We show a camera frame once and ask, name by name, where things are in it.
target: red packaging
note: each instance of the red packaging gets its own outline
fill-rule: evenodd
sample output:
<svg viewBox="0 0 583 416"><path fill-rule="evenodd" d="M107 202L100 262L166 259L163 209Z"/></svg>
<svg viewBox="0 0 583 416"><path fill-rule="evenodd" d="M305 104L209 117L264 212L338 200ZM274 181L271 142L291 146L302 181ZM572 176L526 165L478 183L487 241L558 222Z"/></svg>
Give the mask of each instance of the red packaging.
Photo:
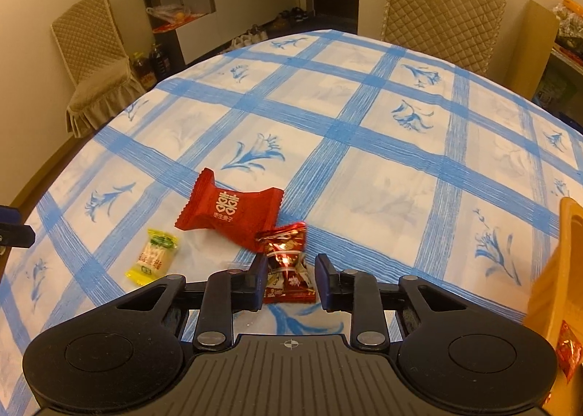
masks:
<svg viewBox="0 0 583 416"><path fill-rule="evenodd" d="M556 352L559 359L559 367L567 377L568 383L573 378L583 355L581 353L581 342L579 342L579 339L565 321L561 324Z"/></svg>
<svg viewBox="0 0 583 416"><path fill-rule="evenodd" d="M305 231L305 223L297 222L257 234L269 264L264 303L316 302L304 265Z"/></svg>
<svg viewBox="0 0 583 416"><path fill-rule="evenodd" d="M174 227L180 230L215 229L253 252L263 247L255 235L273 228L283 191L272 187L258 193L240 193L215 186L215 173L205 168L199 174L190 199Z"/></svg>

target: orange box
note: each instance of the orange box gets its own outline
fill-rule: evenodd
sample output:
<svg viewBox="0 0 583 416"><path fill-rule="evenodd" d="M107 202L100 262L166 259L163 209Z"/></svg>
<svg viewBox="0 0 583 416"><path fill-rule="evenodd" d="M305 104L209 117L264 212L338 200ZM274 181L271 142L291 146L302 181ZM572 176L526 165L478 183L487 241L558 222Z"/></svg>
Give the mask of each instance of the orange box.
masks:
<svg viewBox="0 0 583 416"><path fill-rule="evenodd" d="M524 325L557 346L565 320L583 342L583 207L570 197L561 199L559 246L532 285ZM567 384L557 369L550 399L543 408L552 416L583 414L583 366Z"/></svg>

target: yellow candy wrapper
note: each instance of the yellow candy wrapper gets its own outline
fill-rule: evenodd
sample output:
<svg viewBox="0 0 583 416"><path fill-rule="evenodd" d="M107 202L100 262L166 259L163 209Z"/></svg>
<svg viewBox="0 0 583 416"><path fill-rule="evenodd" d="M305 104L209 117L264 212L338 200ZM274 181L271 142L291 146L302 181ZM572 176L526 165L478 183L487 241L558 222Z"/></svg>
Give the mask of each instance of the yellow candy wrapper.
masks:
<svg viewBox="0 0 583 416"><path fill-rule="evenodd" d="M166 276L179 240L170 233L148 229L150 239L138 261L125 273L135 284L144 286Z"/></svg>

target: blue and white checkered tablecloth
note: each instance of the blue and white checkered tablecloth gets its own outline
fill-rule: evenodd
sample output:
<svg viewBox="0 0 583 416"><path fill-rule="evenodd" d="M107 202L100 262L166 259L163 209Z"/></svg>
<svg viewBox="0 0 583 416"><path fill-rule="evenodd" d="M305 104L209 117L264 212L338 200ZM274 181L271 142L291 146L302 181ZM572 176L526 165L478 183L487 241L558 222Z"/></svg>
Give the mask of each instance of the blue and white checkered tablecloth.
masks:
<svg viewBox="0 0 583 416"><path fill-rule="evenodd" d="M583 203L582 140L478 75L336 31L191 67L95 136L28 219L36 243L12 250L0 282L0 416L37 408L21 371L33 337L135 289L124 273L147 228L179 234L171 272L189 281L251 260L215 231L174 229L203 168L231 189L284 189L278 223L308 223L311 263L324 252L386 282L420 275L521 320L559 199ZM347 332L349 316L271 305L234 325Z"/></svg>

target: chair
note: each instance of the chair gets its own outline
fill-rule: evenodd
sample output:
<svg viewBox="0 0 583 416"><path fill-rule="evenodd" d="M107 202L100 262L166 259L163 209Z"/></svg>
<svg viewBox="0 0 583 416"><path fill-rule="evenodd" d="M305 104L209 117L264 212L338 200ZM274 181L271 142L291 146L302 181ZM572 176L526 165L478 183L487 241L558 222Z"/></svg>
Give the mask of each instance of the chair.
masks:
<svg viewBox="0 0 583 416"><path fill-rule="evenodd" d="M387 0L381 40L485 75L506 0Z"/></svg>
<svg viewBox="0 0 583 416"><path fill-rule="evenodd" d="M81 0L51 25L75 92L66 127L75 137L98 130L145 93L134 76L109 0Z"/></svg>

